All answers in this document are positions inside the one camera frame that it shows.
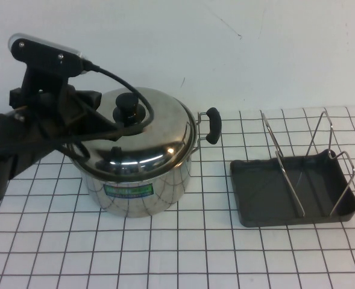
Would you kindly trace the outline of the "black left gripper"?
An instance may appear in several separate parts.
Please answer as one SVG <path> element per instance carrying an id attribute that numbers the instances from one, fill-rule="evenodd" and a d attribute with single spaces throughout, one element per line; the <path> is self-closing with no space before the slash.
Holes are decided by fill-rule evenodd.
<path id="1" fill-rule="evenodd" d="M 10 90 L 10 140 L 43 141 L 91 134 L 116 141 L 142 132 L 142 109 L 97 111 L 102 93 L 76 90 L 67 81 L 28 81 Z"/>

